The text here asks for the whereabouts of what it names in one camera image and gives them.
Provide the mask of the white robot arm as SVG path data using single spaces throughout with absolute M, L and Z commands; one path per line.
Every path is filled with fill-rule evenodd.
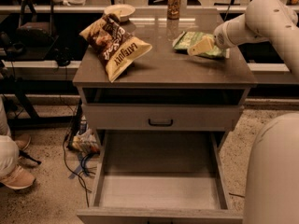
M 188 47 L 191 56 L 268 41 L 282 64 L 260 64 L 263 85 L 298 83 L 297 13 L 280 0 L 252 0 L 245 12 Z M 242 224 L 299 224 L 299 114 L 269 121 L 252 145 Z

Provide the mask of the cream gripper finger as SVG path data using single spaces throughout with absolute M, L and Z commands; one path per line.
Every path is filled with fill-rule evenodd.
M 190 46 L 187 53 L 191 56 L 199 55 L 212 50 L 214 47 L 214 39 L 210 36 L 204 35 L 200 41 Z

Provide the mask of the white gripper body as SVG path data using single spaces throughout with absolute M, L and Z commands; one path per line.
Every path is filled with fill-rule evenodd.
M 214 30 L 214 41 L 220 49 L 228 49 L 241 44 L 242 26 L 239 22 L 227 21 Z

